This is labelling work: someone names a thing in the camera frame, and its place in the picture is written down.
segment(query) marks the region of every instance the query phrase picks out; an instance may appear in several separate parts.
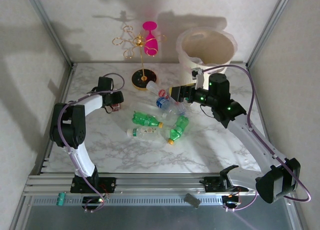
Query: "white wall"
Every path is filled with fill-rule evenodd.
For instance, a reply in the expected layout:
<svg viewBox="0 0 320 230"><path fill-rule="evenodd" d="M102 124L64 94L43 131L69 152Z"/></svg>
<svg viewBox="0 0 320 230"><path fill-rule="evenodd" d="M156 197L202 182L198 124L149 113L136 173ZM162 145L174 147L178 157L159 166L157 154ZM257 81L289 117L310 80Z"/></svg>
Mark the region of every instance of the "white wall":
<svg viewBox="0 0 320 230"><path fill-rule="evenodd" d="M8 229L66 66L28 0L0 0L0 12L0 229Z"/></svg>
<svg viewBox="0 0 320 230"><path fill-rule="evenodd" d="M320 226L320 0L290 0L251 74L276 147L301 164L312 194L301 204L310 229ZM306 194L299 187L298 194Z"/></svg>
<svg viewBox="0 0 320 230"><path fill-rule="evenodd" d="M278 0L41 0L66 51L75 62L124 61L112 39L124 22L142 29L155 20L168 37L156 57L146 61L177 62L176 40L183 31L212 26L234 35L234 61L246 61Z"/></svg>

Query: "green plastic bottle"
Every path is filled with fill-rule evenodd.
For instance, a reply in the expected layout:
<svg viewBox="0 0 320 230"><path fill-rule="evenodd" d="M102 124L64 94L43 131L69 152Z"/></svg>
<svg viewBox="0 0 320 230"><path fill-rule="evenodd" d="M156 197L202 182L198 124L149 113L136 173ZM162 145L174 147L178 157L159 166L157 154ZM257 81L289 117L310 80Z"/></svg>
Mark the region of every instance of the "green plastic bottle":
<svg viewBox="0 0 320 230"><path fill-rule="evenodd" d="M170 130L170 138L168 143L173 145L175 140L181 137L182 133L185 131L189 124L189 119L185 116L180 116L176 121L175 125Z"/></svg>
<svg viewBox="0 0 320 230"><path fill-rule="evenodd" d="M163 123L158 122L154 116L142 112L135 112L133 114L132 122L141 126L157 126L159 128L162 128L163 126Z"/></svg>

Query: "white bucket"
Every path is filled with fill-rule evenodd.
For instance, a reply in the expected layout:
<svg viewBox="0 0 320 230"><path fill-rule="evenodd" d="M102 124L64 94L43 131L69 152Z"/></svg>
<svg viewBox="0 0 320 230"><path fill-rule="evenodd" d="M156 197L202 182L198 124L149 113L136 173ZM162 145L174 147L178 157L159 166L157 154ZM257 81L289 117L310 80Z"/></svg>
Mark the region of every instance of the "white bucket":
<svg viewBox="0 0 320 230"><path fill-rule="evenodd" d="M176 41L176 51L180 62L180 83L194 83L191 69L200 67L207 69L212 66L229 64L235 52L237 43L232 35L224 31L216 31L211 27L198 27L187 30L179 35ZM224 73L226 68L215 70ZM209 71L204 75L205 89L209 86Z"/></svg>

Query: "white marble surface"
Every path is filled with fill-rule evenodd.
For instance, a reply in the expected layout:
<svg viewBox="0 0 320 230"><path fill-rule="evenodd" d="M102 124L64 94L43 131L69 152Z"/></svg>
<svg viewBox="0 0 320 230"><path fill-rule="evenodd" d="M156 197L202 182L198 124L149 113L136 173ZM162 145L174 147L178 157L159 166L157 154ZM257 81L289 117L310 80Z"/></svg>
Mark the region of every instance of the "white marble surface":
<svg viewBox="0 0 320 230"><path fill-rule="evenodd" d="M146 68L156 72L159 84L164 88L179 84L178 64L146 64ZM85 144L89 156L99 172L218 172L231 164L244 169L260 170L258 164L228 130L212 118L205 116L197 103L187 110L190 123L181 139L174 145L163 142L145 142L131 139L126 130L135 125L131 119L132 101L155 103L155 95L149 91L138 91L131 83L132 74L140 64L131 63L82 63L78 64L68 92L67 101L75 100L90 91L98 83L99 76L116 72L126 82L121 110L110 115L104 109L92 112L86 117ZM230 81L231 98L248 110L251 86L246 75L237 69L226 72ZM115 87L121 80L114 76ZM209 107L204 110L210 115ZM262 124L254 105L252 121L262 132ZM68 155L56 145L53 146L45 172L73 172L74 167Z"/></svg>

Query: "black round base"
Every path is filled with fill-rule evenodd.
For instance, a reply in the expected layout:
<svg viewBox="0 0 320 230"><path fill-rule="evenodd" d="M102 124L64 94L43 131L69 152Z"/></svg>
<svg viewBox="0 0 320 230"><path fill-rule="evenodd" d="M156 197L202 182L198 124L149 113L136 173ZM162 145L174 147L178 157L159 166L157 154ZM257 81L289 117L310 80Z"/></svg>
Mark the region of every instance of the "black round base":
<svg viewBox="0 0 320 230"><path fill-rule="evenodd" d="M144 76L146 77L145 80L143 80L143 72L142 72L142 69L141 69L141 70L136 71L132 75L132 79L131 79L132 83L133 83L133 86L136 87L138 90L141 90L141 91L145 91L146 90L146 87L147 87L147 84L148 84L149 81L154 81L154 82L157 81L156 74L151 70L145 69L144 70Z"/></svg>

